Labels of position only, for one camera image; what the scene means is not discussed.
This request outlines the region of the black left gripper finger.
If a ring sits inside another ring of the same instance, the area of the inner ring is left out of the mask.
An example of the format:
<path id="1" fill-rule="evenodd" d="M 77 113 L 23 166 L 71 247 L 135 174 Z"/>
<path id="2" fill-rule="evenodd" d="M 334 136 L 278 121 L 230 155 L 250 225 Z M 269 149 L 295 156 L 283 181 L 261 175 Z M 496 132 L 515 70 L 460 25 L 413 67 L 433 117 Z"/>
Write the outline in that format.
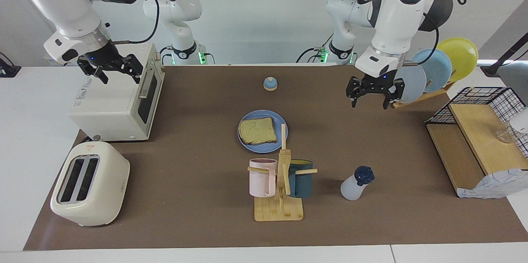
<path id="1" fill-rule="evenodd" d="M 391 103 L 394 103 L 395 100 L 400 100 L 403 91 L 404 91 L 405 83 L 404 81 L 394 81 L 393 86 L 391 87 L 385 87 L 383 90 L 383 94 L 385 96 L 384 102 L 383 102 L 383 109 L 388 109 L 388 106 Z"/>
<path id="2" fill-rule="evenodd" d="M 351 77 L 349 83 L 346 87 L 346 96 L 351 100 L 351 107 L 355 107 L 357 104 L 357 99 L 361 96 L 361 79 L 358 77 Z"/>

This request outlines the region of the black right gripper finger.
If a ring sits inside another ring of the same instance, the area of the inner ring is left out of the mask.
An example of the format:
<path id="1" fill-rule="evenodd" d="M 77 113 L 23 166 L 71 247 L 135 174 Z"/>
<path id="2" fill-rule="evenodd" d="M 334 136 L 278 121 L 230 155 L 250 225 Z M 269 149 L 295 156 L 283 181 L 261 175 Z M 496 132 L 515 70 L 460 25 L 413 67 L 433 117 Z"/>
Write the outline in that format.
<path id="1" fill-rule="evenodd" d="M 78 63 L 78 66 L 81 68 L 81 71 L 86 76 L 91 76 L 92 75 L 92 76 L 100 79 L 100 81 L 103 82 L 103 84 L 107 85 L 108 77 L 104 73 L 104 70 L 102 70 L 102 68 L 100 66 L 93 66 L 90 63 Z"/>
<path id="2" fill-rule="evenodd" d="M 121 58 L 121 72 L 130 75 L 136 84 L 139 84 L 143 74 L 143 65 L 134 54 Z"/>

